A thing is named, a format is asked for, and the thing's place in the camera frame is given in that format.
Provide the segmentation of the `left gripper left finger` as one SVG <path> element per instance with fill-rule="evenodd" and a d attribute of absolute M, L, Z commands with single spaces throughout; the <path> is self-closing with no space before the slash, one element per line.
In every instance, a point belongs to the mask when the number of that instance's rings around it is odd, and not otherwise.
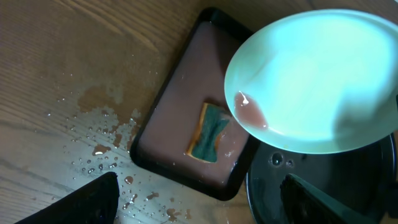
<path fill-rule="evenodd" d="M 118 202 L 118 177 L 107 172 L 16 224 L 113 224 Z"/>

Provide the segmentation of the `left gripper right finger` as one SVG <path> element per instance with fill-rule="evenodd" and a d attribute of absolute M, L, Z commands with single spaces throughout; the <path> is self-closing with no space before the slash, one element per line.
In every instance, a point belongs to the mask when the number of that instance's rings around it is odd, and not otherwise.
<path fill-rule="evenodd" d="M 376 222 L 309 184 L 288 174 L 280 185 L 280 198 L 289 223 L 375 224 Z"/>

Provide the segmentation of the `light blue plate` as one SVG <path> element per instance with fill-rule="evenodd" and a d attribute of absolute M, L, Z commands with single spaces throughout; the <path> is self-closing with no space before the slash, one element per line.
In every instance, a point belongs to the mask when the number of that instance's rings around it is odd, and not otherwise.
<path fill-rule="evenodd" d="M 397 25 L 349 9 L 301 12 L 250 36 L 224 79 L 228 108 L 256 139 L 333 154 L 397 130 Z"/>

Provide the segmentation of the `green and orange sponge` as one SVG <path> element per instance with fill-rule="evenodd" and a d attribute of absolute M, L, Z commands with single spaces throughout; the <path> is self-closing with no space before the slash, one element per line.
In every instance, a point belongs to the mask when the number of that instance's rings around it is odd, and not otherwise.
<path fill-rule="evenodd" d="M 216 163 L 221 135 L 230 121 L 231 116 L 224 108 L 204 103 L 185 154 L 200 162 Z"/>

